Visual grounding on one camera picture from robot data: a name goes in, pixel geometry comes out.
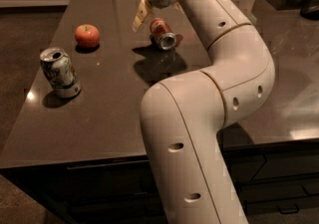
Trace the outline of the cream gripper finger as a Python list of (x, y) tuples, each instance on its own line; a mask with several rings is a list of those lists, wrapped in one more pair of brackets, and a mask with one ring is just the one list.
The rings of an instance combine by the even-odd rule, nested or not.
[(133, 30), (137, 32), (153, 16), (153, 6), (148, 0), (141, 0), (133, 21)]

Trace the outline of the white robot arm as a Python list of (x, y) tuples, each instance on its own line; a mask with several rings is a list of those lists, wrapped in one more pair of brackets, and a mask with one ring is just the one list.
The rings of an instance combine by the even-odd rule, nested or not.
[(267, 100), (274, 62), (231, 0), (149, 0), (181, 6), (211, 66), (153, 85), (141, 130), (168, 224), (249, 224), (217, 141), (218, 132)]

